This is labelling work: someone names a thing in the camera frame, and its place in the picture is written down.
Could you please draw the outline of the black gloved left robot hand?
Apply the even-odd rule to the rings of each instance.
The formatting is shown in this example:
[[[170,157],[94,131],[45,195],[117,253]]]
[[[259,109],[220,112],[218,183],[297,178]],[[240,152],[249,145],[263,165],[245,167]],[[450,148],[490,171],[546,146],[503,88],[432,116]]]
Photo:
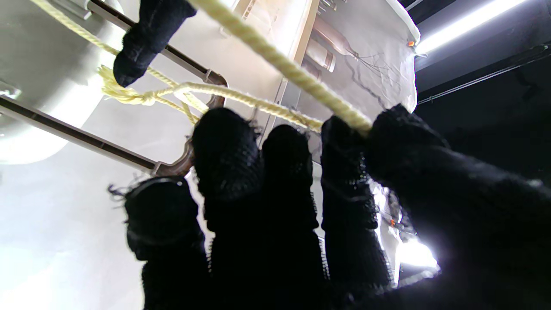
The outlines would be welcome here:
[[[113,75],[118,85],[130,86],[144,76],[174,33],[196,13],[197,10],[186,0],[140,1],[139,21],[124,35],[123,48],[113,64]]]

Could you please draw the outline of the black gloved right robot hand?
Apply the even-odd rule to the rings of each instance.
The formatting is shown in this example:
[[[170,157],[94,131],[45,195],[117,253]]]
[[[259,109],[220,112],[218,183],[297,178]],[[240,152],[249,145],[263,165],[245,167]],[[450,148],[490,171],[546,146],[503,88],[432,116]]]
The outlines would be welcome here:
[[[402,105],[366,137],[336,116],[322,126],[322,228],[305,135],[213,108],[193,135],[210,255],[185,177],[123,193],[127,243],[144,262],[146,310],[548,310],[550,189],[455,152]],[[406,230],[436,270],[398,285],[376,230],[370,182],[406,207]]]

